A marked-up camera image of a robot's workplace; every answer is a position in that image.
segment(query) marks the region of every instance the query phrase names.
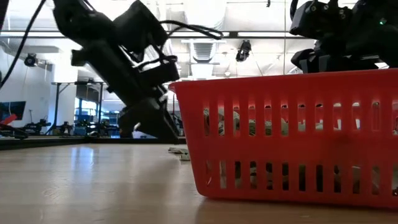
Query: table surface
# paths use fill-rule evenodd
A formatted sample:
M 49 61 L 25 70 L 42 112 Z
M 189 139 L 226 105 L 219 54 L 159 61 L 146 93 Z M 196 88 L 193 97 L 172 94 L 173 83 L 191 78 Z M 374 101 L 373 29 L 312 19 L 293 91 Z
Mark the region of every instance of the table surface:
M 210 200 L 168 147 L 0 151 L 0 223 L 398 223 L 391 211 Z

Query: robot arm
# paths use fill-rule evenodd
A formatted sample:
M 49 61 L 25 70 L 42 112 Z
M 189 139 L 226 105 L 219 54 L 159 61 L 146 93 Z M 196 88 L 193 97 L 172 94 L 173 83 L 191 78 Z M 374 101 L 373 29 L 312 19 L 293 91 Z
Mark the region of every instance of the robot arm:
M 111 21 L 86 0 L 54 3 L 53 14 L 60 32 L 82 46 L 72 51 L 72 65 L 90 64 L 108 84 L 108 91 L 126 105 L 119 119 L 121 137 L 131 137 L 133 130 L 139 130 L 159 139 L 177 139 L 178 129 L 166 110 L 167 90 L 162 85 L 179 79 L 177 57 L 165 56 L 160 50 L 169 36 L 148 8 L 134 1 L 124 14 Z M 222 38 L 217 30 L 203 30 Z M 134 67 L 132 61 L 142 62 L 150 45 L 157 50 L 161 65 L 145 71 L 142 66 Z

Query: red plastic basket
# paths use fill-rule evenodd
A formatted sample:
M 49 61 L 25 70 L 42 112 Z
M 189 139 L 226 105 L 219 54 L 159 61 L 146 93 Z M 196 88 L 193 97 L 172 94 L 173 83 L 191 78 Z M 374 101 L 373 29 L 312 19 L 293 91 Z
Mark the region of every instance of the red plastic basket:
M 398 136 L 393 135 L 397 83 L 398 70 L 372 70 L 177 82 L 170 89 L 180 103 L 200 194 L 211 198 L 398 208 L 398 197 L 392 192 L 393 169 L 398 165 Z M 210 111 L 208 135 L 203 122 L 205 108 Z M 218 132 L 218 108 L 224 108 L 224 136 Z M 239 111 L 239 132 L 233 130 L 233 110 Z M 289 123 L 288 136 L 281 134 L 282 117 Z M 250 118 L 256 119 L 255 136 L 249 135 Z M 265 134 L 264 122 L 268 119 L 272 121 L 271 136 Z M 298 130 L 302 119 L 304 132 Z M 319 120 L 323 120 L 322 130 L 315 129 Z M 340 130 L 334 128 L 338 120 Z M 237 161 L 241 163 L 240 189 L 235 186 Z M 255 189 L 250 181 L 253 162 L 257 170 Z M 226 167 L 225 188 L 220 185 L 220 164 Z M 272 165 L 272 190 L 266 187 L 266 164 Z M 302 165 L 305 190 L 299 187 Z M 289 170 L 288 189 L 282 187 L 282 181 L 286 181 L 282 180 L 283 166 Z M 317 180 L 320 166 L 322 189 Z M 335 166 L 341 172 L 340 192 L 334 187 Z M 354 180 L 353 166 L 360 168 L 359 180 Z M 376 195 L 372 190 L 375 167 L 379 172 Z M 354 182 L 359 182 L 358 194 L 353 192 Z

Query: security camera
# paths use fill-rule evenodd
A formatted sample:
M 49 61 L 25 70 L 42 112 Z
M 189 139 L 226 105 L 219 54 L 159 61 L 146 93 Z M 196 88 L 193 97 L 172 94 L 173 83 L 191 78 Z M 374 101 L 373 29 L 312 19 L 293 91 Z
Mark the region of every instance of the security camera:
M 237 62 L 244 62 L 249 57 L 249 52 L 251 51 L 250 40 L 244 40 L 236 54 Z
M 39 60 L 37 60 L 36 54 L 27 54 L 24 63 L 28 67 L 36 67 L 39 64 Z

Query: wooden table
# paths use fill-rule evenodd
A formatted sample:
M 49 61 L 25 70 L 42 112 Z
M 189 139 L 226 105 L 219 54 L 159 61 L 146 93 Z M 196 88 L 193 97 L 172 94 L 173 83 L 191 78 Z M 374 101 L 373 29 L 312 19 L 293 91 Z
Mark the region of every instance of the wooden table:
M 0 151 L 0 224 L 398 223 L 398 212 L 225 202 L 198 194 L 165 145 Z

